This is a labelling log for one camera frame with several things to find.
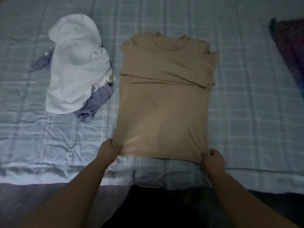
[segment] lavender cloth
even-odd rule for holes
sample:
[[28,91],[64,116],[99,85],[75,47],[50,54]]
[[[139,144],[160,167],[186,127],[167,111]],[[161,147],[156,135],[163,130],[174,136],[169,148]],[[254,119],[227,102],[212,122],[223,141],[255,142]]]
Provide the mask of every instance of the lavender cloth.
[[46,52],[43,56],[41,56],[38,60],[34,61],[31,64],[32,71],[38,71],[42,68],[46,68],[51,70],[52,58],[55,49],[51,49],[50,51]]
[[114,90],[109,84],[103,85],[91,95],[84,107],[72,112],[72,114],[82,122],[92,121],[98,108],[105,104],[113,93]]

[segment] beige t-shirt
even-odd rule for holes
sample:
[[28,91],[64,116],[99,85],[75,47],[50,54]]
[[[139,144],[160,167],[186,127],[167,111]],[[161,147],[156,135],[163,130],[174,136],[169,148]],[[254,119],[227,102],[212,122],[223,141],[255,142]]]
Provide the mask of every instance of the beige t-shirt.
[[209,153],[208,103],[218,52],[184,35],[141,33],[122,46],[113,145],[121,155],[201,163]]

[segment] hand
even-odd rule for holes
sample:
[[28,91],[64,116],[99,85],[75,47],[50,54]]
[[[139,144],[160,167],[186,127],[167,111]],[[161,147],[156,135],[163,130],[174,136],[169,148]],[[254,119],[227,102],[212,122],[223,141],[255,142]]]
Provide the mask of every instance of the hand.
[[104,141],[98,149],[96,159],[102,161],[107,166],[112,164],[120,153],[121,146],[113,147],[112,138]]
[[225,173],[225,160],[223,156],[215,149],[210,149],[209,154],[203,154],[203,165],[208,177],[220,176]]

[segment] forearm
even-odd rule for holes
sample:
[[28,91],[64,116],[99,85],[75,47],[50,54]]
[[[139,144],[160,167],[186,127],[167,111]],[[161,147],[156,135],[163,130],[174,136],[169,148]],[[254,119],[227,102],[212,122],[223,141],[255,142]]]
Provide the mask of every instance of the forearm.
[[254,197],[229,174],[211,176],[210,181],[235,227],[298,227]]
[[93,160],[60,192],[40,205],[21,227],[82,227],[107,165]]

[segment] bed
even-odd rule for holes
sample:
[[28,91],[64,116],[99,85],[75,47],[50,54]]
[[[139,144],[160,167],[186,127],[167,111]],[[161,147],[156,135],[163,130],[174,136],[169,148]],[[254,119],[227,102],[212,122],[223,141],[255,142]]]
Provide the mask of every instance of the bed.
[[[54,47],[48,30],[83,13],[96,23],[119,78],[120,45],[139,32],[185,33],[220,51],[209,106],[209,140],[246,188],[304,193],[304,101],[268,31],[303,17],[304,0],[2,0],[0,2],[0,183],[69,182],[110,138],[119,83],[92,122],[45,112],[47,70],[30,64]],[[209,186],[198,164],[119,157],[102,185],[169,190]]]

